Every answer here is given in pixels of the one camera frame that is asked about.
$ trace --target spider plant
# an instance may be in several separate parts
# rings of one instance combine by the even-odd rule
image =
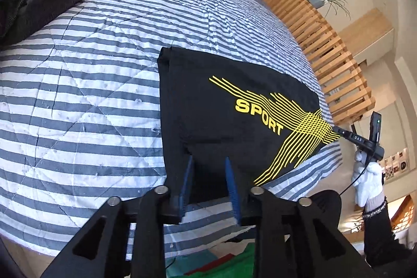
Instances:
[[[346,14],[346,16],[349,17],[349,20],[351,19],[350,12],[346,8],[346,5],[347,5],[346,0],[327,0],[327,1],[329,2],[330,6],[329,6],[329,9],[327,10],[325,17],[328,15],[330,9],[333,8],[336,15],[337,15],[337,10],[341,9]]]

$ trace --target striped bedsheet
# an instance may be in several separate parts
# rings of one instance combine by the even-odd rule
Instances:
[[[55,256],[108,197],[164,183],[156,63],[164,46],[289,74],[318,94],[331,122],[309,63],[260,0],[84,0],[0,52],[3,236]],[[340,163],[332,143],[266,187],[296,200]],[[245,230],[227,199],[190,205],[181,225],[165,225],[166,256]]]

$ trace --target silver bolt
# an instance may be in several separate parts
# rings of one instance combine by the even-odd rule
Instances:
[[[163,195],[164,193],[167,193],[168,192],[168,188],[166,186],[164,186],[164,185],[157,186],[155,188],[155,192],[157,194],[159,194],[159,195]]]
[[[116,196],[110,197],[109,199],[107,199],[107,204],[109,204],[110,206],[116,206],[120,202],[121,202],[121,199]]]
[[[253,188],[251,188],[251,193],[253,193],[254,195],[261,195],[264,192],[265,190],[263,188],[260,188],[259,186],[254,186]]]
[[[303,198],[298,199],[298,203],[299,203],[301,206],[310,206],[310,205],[311,205],[311,203],[312,203],[312,201],[311,201],[311,199],[310,199],[310,198],[303,197]]]

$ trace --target mattress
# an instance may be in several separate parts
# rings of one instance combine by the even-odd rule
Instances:
[[[156,59],[168,46],[289,74],[317,93],[332,122],[302,51],[260,0],[84,0],[0,52],[3,236],[55,256],[110,196],[164,183]],[[265,188],[296,200],[340,163],[331,143]],[[189,205],[180,225],[164,225],[165,255],[247,229],[227,198]],[[132,239],[127,258],[131,250]]]

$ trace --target yellow line pattern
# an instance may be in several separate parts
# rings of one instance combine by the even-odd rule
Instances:
[[[320,142],[329,144],[339,138],[330,124],[323,120],[320,109],[314,113],[305,112],[297,103],[289,101],[280,93],[270,93],[273,101],[263,95],[242,91],[224,78],[212,76],[209,80],[231,95],[263,107],[271,118],[292,130],[270,167],[254,181],[257,186],[275,179],[283,167],[298,159],[294,166],[296,168],[310,157]]]

